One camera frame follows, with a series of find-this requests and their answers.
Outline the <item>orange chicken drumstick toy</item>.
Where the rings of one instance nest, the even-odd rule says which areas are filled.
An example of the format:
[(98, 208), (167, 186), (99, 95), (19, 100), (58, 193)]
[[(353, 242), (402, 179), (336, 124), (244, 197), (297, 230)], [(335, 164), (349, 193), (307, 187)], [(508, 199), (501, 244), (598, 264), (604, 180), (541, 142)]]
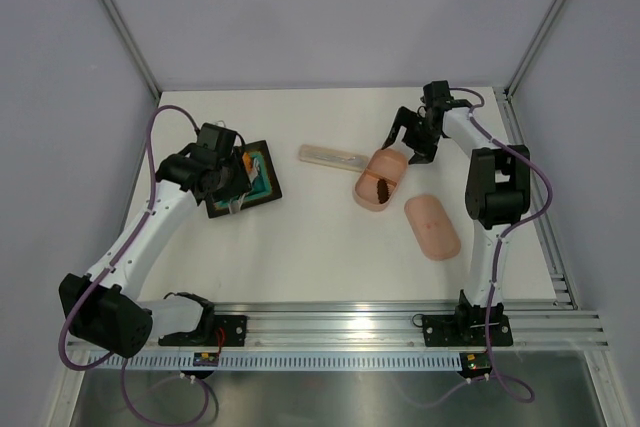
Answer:
[(250, 172), (253, 170), (253, 159), (248, 152), (245, 152), (242, 156), (242, 160), (245, 166), (245, 169)]

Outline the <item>brown sea cucumber toy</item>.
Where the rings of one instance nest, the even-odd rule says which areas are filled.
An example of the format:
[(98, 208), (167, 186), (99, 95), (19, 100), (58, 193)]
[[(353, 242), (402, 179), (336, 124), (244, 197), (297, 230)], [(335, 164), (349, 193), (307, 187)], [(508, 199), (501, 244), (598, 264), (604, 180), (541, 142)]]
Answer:
[(376, 194), (378, 203), (383, 205), (387, 203), (391, 197), (390, 185), (384, 178), (379, 178), (376, 183)]

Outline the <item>pink lunch box base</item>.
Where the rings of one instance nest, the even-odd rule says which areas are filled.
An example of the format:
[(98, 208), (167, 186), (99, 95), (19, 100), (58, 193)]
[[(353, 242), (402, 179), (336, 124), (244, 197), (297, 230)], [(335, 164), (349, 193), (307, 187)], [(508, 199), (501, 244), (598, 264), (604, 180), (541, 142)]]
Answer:
[[(383, 211), (394, 197), (407, 169), (408, 160), (403, 153), (391, 148), (377, 150), (354, 185), (354, 200), (369, 211)], [(376, 183), (379, 178), (386, 179), (391, 190), (389, 201), (383, 205), (378, 203), (376, 194)]]

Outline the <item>metal tongs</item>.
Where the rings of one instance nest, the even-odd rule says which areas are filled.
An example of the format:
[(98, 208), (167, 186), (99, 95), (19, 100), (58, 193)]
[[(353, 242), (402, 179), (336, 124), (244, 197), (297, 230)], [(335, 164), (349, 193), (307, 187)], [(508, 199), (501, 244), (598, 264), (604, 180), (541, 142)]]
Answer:
[(253, 170), (248, 172), (245, 169), (246, 172), (247, 172), (247, 175), (248, 175), (249, 189), (248, 189), (247, 192), (242, 193), (238, 197), (233, 198), (232, 200), (229, 201), (228, 210), (229, 210), (229, 213), (231, 215), (237, 214), (237, 213), (239, 213), (241, 211), (243, 203), (244, 203), (244, 200), (245, 200), (245, 197), (252, 191), (254, 182), (255, 182), (255, 180), (258, 178), (258, 176), (260, 174), (261, 169), (260, 169), (260, 166), (259, 166), (259, 162), (254, 158), (252, 158), (252, 159), (253, 159)]

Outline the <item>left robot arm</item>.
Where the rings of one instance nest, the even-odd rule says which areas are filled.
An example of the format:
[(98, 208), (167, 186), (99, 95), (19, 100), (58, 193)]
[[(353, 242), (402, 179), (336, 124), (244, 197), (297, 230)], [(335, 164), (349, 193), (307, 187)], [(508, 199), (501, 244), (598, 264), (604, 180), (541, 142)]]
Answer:
[(108, 252), (85, 275), (59, 286), (65, 322), (59, 353), (73, 335), (109, 355), (132, 358), (151, 338), (203, 345), (216, 336), (212, 302), (189, 293), (141, 302), (151, 268), (181, 224), (200, 206), (213, 209), (251, 189), (246, 144), (236, 131), (205, 123), (195, 142), (151, 171), (150, 198)]

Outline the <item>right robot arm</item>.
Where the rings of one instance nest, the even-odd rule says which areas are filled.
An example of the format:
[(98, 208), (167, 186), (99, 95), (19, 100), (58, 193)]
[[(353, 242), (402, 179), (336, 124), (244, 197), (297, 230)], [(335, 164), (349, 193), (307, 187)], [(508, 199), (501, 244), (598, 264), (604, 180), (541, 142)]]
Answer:
[(401, 141), (412, 164), (434, 161), (441, 139), (453, 140), (469, 159), (464, 201), (474, 225), (469, 276), (450, 314), (420, 317), (428, 347), (500, 347), (513, 343), (504, 312), (502, 278), (509, 232), (529, 211), (530, 152), (524, 145), (504, 146), (475, 121), (472, 103), (457, 99), (445, 80), (423, 88), (421, 106), (398, 109), (383, 143)]

